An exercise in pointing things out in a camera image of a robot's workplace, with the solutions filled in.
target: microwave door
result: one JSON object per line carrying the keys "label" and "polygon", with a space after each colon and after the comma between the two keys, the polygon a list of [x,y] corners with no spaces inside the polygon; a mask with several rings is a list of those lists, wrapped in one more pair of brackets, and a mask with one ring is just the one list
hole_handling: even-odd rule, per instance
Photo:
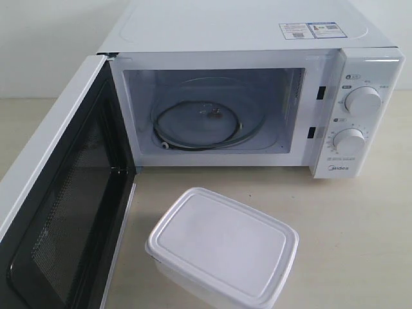
{"label": "microwave door", "polygon": [[99,308],[135,165],[107,57],[88,57],[0,183],[1,308]]}

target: table surface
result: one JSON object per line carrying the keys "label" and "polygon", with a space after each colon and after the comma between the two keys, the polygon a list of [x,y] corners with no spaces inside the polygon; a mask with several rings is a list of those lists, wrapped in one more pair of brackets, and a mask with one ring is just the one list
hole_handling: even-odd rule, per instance
{"label": "table surface", "polygon": [[[210,308],[157,272],[144,242],[190,187],[205,187],[292,226],[294,266],[275,308],[411,308],[412,91],[395,92],[362,174],[314,180],[306,167],[147,168],[107,309]],[[0,100],[0,178],[53,100]]]}

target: white wall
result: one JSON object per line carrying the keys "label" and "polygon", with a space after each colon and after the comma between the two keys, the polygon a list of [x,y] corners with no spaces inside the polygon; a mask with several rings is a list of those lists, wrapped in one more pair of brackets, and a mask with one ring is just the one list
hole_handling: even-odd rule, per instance
{"label": "white wall", "polygon": [[[128,1],[0,0],[0,97],[57,97]],[[350,1],[412,59],[410,1]],[[412,89],[412,61],[398,89]]]}

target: microwave oven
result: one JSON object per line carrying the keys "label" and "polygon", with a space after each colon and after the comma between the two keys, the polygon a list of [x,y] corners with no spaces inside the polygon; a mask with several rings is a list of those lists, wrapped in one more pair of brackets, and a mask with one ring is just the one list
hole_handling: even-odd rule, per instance
{"label": "microwave oven", "polygon": [[134,0],[0,183],[2,308],[103,308],[136,169],[357,176],[404,62],[346,1]]}

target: power knob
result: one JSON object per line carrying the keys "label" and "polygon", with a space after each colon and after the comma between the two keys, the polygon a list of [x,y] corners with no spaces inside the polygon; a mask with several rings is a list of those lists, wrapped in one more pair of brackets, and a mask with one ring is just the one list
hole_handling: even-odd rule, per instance
{"label": "power knob", "polygon": [[352,116],[361,117],[375,114],[382,106],[378,91],[372,87],[353,90],[345,100],[345,107]]}
{"label": "power knob", "polygon": [[333,138],[333,146],[337,152],[346,156],[358,153],[365,146],[365,143],[365,138],[358,129],[345,129]]}

